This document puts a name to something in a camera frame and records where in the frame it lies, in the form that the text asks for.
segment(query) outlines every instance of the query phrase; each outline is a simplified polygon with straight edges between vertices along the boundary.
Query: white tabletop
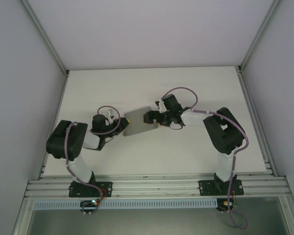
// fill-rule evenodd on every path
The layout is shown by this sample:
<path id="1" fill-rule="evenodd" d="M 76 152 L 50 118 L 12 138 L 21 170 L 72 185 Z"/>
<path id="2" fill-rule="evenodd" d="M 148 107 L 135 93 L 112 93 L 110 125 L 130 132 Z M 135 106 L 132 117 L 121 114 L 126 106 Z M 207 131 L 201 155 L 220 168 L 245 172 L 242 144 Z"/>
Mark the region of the white tabletop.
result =
<path id="1" fill-rule="evenodd" d="M 84 122 L 89 129 L 98 107 L 112 105 L 121 115 L 151 106 L 168 90 L 184 86 L 199 98 L 195 108 L 216 111 L 227 107 L 245 129 L 250 146 L 237 155 L 236 171 L 266 171 L 235 67 L 200 67 L 71 71 L 58 122 Z M 195 98 L 186 90 L 173 92 L 182 107 Z M 82 157 L 98 175 L 151 175 L 214 173 L 217 151 L 201 127 L 157 129 L 124 137 L 115 136 L 100 151 L 82 149 Z M 62 161 L 49 155 L 45 176 L 69 175 Z"/>

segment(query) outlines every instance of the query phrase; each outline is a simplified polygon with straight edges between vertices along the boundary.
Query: white panel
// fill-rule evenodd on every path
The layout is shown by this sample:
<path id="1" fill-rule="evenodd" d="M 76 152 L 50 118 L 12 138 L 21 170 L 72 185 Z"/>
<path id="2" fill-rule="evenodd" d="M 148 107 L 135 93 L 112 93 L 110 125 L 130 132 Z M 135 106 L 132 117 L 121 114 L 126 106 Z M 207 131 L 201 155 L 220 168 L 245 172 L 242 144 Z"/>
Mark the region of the white panel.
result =
<path id="1" fill-rule="evenodd" d="M 284 1 L 245 70 L 279 175 L 294 194 L 294 1 Z"/>
<path id="2" fill-rule="evenodd" d="M 64 76 L 20 1 L 0 0 L 0 235 L 40 170 Z"/>
<path id="3" fill-rule="evenodd" d="M 80 200 L 41 200 L 35 202 L 35 211 L 41 210 L 80 210 Z M 186 208 L 216 208 L 216 198 L 196 199 L 118 199 L 104 200 L 99 210 L 115 209 L 186 209 Z"/>
<path id="4" fill-rule="evenodd" d="M 239 65 L 272 0 L 30 0 L 70 70 Z"/>
<path id="5" fill-rule="evenodd" d="M 237 172 L 266 171 L 234 67 L 71 71 L 58 121 L 85 122 L 101 105 L 123 115 L 154 102 L 171 88 L 186 86 L 199 96 L 198 109 L 228 107 L 250 138 L 237 157 Z M 183 107 L 194 102 L 186 90 L 174 92 Z M 116 136 L 102 151 L 82 150 L 86 164 L 100 175 L 213 173 L 217 150 L 204 125 L 180 131 L 166 127 L 124 137 Z M 45 176 L 69 175 L 61 161 L 49 156 Z"/>

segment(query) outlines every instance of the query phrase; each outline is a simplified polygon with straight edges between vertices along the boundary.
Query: black mounting bracket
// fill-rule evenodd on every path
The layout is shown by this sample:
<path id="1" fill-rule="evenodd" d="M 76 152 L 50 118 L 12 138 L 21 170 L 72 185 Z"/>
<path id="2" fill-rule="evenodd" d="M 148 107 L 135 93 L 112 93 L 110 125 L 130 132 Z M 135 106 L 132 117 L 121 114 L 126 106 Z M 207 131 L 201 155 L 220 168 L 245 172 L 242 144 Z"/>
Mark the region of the black mounting bracket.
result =
<path id="1" fill-rule="evenodd" d="M 231 185 L 231 195 L 235 192 L 236 195 L 244 195 L 242 181 L 233 177 Z M 229 189 L 230 181 L 223 182 L 215 174 L 214 180 L 199 180 L 199 193 L 201 196 L 226 196 Z"/>
<path id="2" fill-rule="evenodd" d="M 95 175 L 92 174 L 92 177 L 89 181 L 89 184 L 95 185 L 98 188 L 102 189 L 104 197 L 111 197 L 112 194 L 112 182 L 96 182 Z M 69 197 L 100 197 L 100 192 L 90 186 L 73 181 L 69 187 Z"/>

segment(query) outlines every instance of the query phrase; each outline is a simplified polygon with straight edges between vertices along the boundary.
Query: metal frame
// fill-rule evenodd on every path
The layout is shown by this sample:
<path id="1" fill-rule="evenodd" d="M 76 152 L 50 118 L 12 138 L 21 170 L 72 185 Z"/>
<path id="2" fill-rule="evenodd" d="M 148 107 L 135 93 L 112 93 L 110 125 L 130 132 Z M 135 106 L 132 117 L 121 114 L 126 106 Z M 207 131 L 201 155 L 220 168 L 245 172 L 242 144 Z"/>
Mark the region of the metal frame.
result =
<path id="1" fill-rule="evenodd" d="M 268 143 L 267 143 L 267 140 L 266 140 L 266 136 L 265 136 L 264 130 L 263 130 L 262 126 L 261 126 L 261 122 L 260 122 L 260 119 L 259 119 L 259 116 L 258 116 L 258 113 L 257 113 L 257 110 L 256 110 L 255 103 L 254 103 L 253 98 L 251 96 L 251 93 L 250 93 L 246 78 L 244 76 L 244 73 L 242 73 L 240 71 L 238 66 L 236 66 L 235 69 L 236 69 L 237 76 L 239 78 L 239 82 L 240 82 L 240 85 L 241 85 L 241 88 L 242 88 L 242 91 L 243 91 L 243 94 L 244 94 L 244 98 L 245 98 L 247 107 L 248 107 L 250 118 L 251 118 L 251 121 L 252 121 L 254 129 L 255 129 L 255 133 L 256 133 L 256 136 L 257 136 L 257 139 L 258 139 L 260 150 L 261 150 L 261 152 L 263 154 L 264 160 L 270 162 L 273 175 L 277 176 L 277 171 L 276 171 L 276 168 L 274 166 L 274 162 L 273 162 L 270 150 L 269 150 L 269 146 L 268 146 Z"/>
<path id="2" fill-rule="evenodd" d="M 251 44 L 247 50 L 247 53 L 245 54 L 245 57 L 244 57 L 241 65 L 240 65 L 242 71 L 245 69 L 245 67 L 249 63 L 250 58 L 252 57 L 259 42 L 261 41 L 263 35 L 265 34 L 270 22 L 272 21 L 275 13 L 278 10 L 278 7 L 281 5 L 281 2 L 282 2 L 282 0 L 273 0 L 272 1 L 263 21 L 261 22 L 261 25 L 260 25 L 255 37 L 253 38 L 253 41 L 251 42 Z"/>
<path id="3" fill-rule="evenodd" d="M 55 112 L 54 112 L 54 115 L 52 117 L 51 125 L 50 125 L 50 128 L 48 130 L 48 134 L 47 134 L 47 138 L 46 138 L 45 142 L 47 142 L 47 139 L 49 138 L 49 136 L 53 132 L 53 130 L 55 128 L 55 125 L 57 123 L 58 116 L 59 116 L 59 113 L 60 113 L 61 104 L 62 104 L 62 101 L 63 101 L 64 92 L 65 92 L 65 89 L 67 87 L 67 83 L 68 83 L 68 78 L 66 78 L 64 83 L 63 83 L 61 94 L 60 94 L 59 99 L 58 99 L 58 105 L 57 105 L 57 107 L 55 109 Z M 37 172 L 37 176 L 36 176 L 37 180 L 39 180 L 41 178 L 41 174 L 42 174 L 42 172 L 44 170 L 44 167 L 45 167 L 45 164 L 47 162 L 48 153 L 47 153 L 45 148 L 44 148 L 44 151 L 43 151 L 42 155 L 43 156 L 42 156 L 41 162 L 40 162 L 40 170 Z"/>
<path id="4" fill-rule="evenodd" d="M 278 197 L 281 211 L 290 234 L 294 234 L 294 200 L 286 177 L 272 175 L 270 164 L 266 163 L 267 172 L 263 174 L 240 174 L 245 194 L 237 196 L 247 197 Z M 112 197 L 106 201 L 131 201 L 140 199 L 211 199 L 226 196 L 201 196 L 198 180 L 213 179 L 212 174 L 184 175 L 184 176 L 98 176 L 100 181 L 112 181 Z M 13 235 L 26 234 L 30 226 L 30 218 L 35 210 L 35 202 L 41 200 L 58 200 L 70 202 L 68 187 L 70 177 L 43 178 L 39 181 L 29 181 L 24 195 L 24 201 L 16 223 Z"/>
<path id="5" fill-rule="evenodd" d="M 65 68 L 60 56 L 58 55 L 57 51 L 55 50 L 49 36 L 47 35 L 46 31 L 43 28 L 42 24 L 40 23 L 39 19 L 37 18 L 32 6 L 28 2 L 28 0 L 20 0 L 20 2 L 23 5 L 26 13 L 30 17 L 31 21 L 33 22 L 34 26 L 38 30 L 40 36 L 44 40 L 48 50 L 50 51 L 50 53 L 54 57 L 55 61 L 57 62 L 58 66 L 59 66 L 59 68 L 61 69 L 61 71 L 63 72 L 63 74 L 65 76 L 68 76 L 67 69 Z"/>

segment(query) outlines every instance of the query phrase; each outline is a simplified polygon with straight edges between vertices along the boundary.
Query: cable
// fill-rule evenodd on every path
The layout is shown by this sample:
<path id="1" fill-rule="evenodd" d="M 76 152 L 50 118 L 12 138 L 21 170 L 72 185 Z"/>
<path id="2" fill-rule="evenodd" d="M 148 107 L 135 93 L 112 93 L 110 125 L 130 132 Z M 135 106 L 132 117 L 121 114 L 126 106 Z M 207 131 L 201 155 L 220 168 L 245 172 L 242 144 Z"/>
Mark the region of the cable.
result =
<path id="1" fill-rule="evenodd" d="M 97 190 L 99 191 L 99 193 L 100 193 L 100 201 L 99 201 L 98 205 L 96 206 L 96 208 L 95 208 L 92 212 L 89 213 L 89 214 L 93 214 L 93 213 L 95 213 L 95 212 L 98 210 L 98 208 L 99 208 L 99 206 L 100 206 L 100 204 L 101 204 L 101 202 L 102 202 L 102 200 L 103 200 L 103 193 L 102 193 L 101 189 L 98 188 L 96 185 L 88 184 L 88 183 L 82 181 L 81 179 L 79 179 L 79 178 L 74 174 L 74 172 L 71 171 L 71 169 L 70 169 L 70 167 L 69 167 L 69 161 L 70 161 L 70 160 L 69 160 L 69 154 L 68 154 L 68 140 L 69 140 L 69 133 L 70 133 L 70 130 L 71 130 L 71 128 L 72 128 L 75 124 L 77 124 L 77 122 L 72 122 L 72 123 L 69 125 L 69 127 L 68 127 L 68 129 L 67 129 L 67 132 L 66 132 L 66 134 L 65 134 L 65 139 L 64 139 L 64 155 L 65 155 L 65 159 L 66 159 L 65 165 L 66 165 L 66 168 L 67 168 L 68 172 L 69 172 L 69 173 L 70 173 L 70 174 L 71 174 L 71 175 L 72 175 L 77 181 L 79 181 L 81 184 L 83 184 L 83 185 L 85 185 L 85 186 L 93 187 L 93 188 L 95 188 L 95 189 L 97 189 Z"/>
<path id="2" fill-rule="evenodd" d="M 236 193 L 235 193 L 235 191 L 234 190 L 232 190 L 232 193 L 233 193 L 233 201 L 234 201 L 234 203 L 237 205 L 238 204 L 238 202 L 237 202 L 237 199 L 236 199 Z"/>
<path id="3" fill-rule="evenodd" d="M 245 133 L 245 131 L 238 125 L 236 124 L 234 121 L 232 121 L 231 119 L 229 119 L 228 117 L 222 115 L 222 114 L 218 114 L 217 112 L 210 112 L 210 111 L 203 111 L 203 110 L 194 110 L 193 108 L 195 107 L 195 105 L 198 103 L 198 96 L 197 94 L 189 89 L 189 88 L 186 88 L 186 87 L 176 87 L 176 88 L 173 88 L 171 90 L 169 90 L 162 98 L 164 98 L 166 95 L 168 95 L 170 92 L 174 91 L 174 90 L 177 90 L 177 89 L 185 89 L 185 90 L 188 90 L 190 91 L 191 93 L 193 93 L 196 97 L 196 102 L 191 106 L 191 110 L 194 112 L 194 113 L 199 113 L 199 114 L 213 114 L 213 115 L 216 115 L 216 116 L 219 116 L 225 120 L 227 120 L 228 122 L 230 122 L 234 127 L 236 127 L 240 132 L 241 134 L 244 136 L 245 138 L 245 141 L 246 141 L 246 144 L 245 146 L 243 146 L 242 148 L 239 148 L 237 149 L 234 153 L 233 153 L 233 162 L 232 162 L 232 170 L 231 170 L 231 174 L 230 174 L 230 183 L 229 183 L 229 188 L 228 188 L 228 192 L 227 192 L 227 206 L 228 206 L 228 211 L 229 211 L 229 216 L 230 216 L 230 219 L 232 221 L 232 223 L 234 224 L 235 227 L 239 228 L 239 229 L 247 229 L 248 228 L 248 220 L 246 218 L 245 215 L 243 215 L 242 213 L 238 212 L 238 211 L 232 211 L 231 208 L 230 208 L 230 195 L 231 195 L 231 186 L 232 186 L 232 181 L 233 181 L 233 176 L 234 176 L 234 169 L 235 169 L 235 161 L 236 161 L 236 155 L 243 151 L 244 149 L 246 149 L 249 145 L 249 140 L 248 140 L 248 137 Z M 244 221 L 245 221 L 245 225 L 243 227 L 240 227 L 234 220 L 233 218 L 233 215 L 232 213 L 236 213 L 236 214 L 239 214 L 241 215 L 243 218 L 244 218 Z"/>
<path id="4" fill-rule="evenodd" d="M 118 116 L 119 116 L 119 121 L 118 121 L 117 126 L 115 128 L 113 128 L 111 131 L 102 132 L 102 133 L 92 132 L 94 135 L 98 135 L 98 136 L 99 135 L 106 135 L 106 134 L 110 134 L 110 133 L 114 132 L 119 127 L 119 125 L 121 123 L 121 115 L 120 115 L 119 111 L 115 107 L 112 107 L 110 105 L 103 105 L 103 106 L 101 106 L 101 107 L 98 108 L 97 114 L 99 114 L 99 110 L 102 109 L 102 108 L 111 108 L 111 109 L 114 109 L 117 112 Z"/>
<path id="5" fill-rule="evenodd" d="M 102 197 L 102 199 L 104 199 L 108 194 L 107 194 L 107 191 L 104 189 L 104 188 L 101 188 L 100 189 L 101 190 L 101 192 L 102 193 L 104 193 L 104 195 L 103 195 L 103 197 Z M 87 205 L 91 205 L 91 204 L 93 204 L 93 205 L 95 205 L 95 206 L 98 206 L 98 202 L 97 202 L 97 205 L 93 202 L 93 200 L 91 201 L 91 202 L 85 202 L 85 203 L 83 203 L 83 205 L 82 205 L 82 213 L 84 213 L 84 210 L 85 210 L 85 206 L 87 206 Z"/>
<path id="6" fill-rule="evenodd" d="M 197 96 L 197 94 L 196 94 L 193 90 L 191 90 L 191 89 L 189 89 L 189 88 L 187 88 L 187 87 L 176 87 L 176 88 L 173 88 L 173 89 L 169 90 L 167 93 L 165 93 L 165 95 L 162 97 L 162 99 L 163 99 L 164 97 L 166 97 L 170 92 L 175 91 L 175 90 L 177 90 L 177 89 L 185 89 L 185 90 L 188 90 L 188 91 L 190 91 L 191 93 L 193 93 L 193 94 L 195 95 L 196 101 L 195 101 L 195 103 L 191 106 L 191 109 L 194 108 L 195 105 L 197 105 L 197 103 L 198 103 L 198 96 Z"/>
<path id="7" fill-rule="evenodd" d="M 172 129 L 172 130 L 177 131 L 177 130 L 181 130 L 181 129 L 183 129 L 183 126 L 181 126 L 180 128 L 177 128 L 177 129 L 174 129 L 174 128 L 170 127 L 170 126 L 169 126 L 169 128 Z"/>
<path id="8" fill-rule="evenodd" d="M 86 148 L 86 149 L 89 149 L 89 150 L 95 150 L 95 151 L 98 150 L 97 148 L 87 148 L 87 147 L 84 147 L 84 146 L 83 146 L 83 148 Z"/>

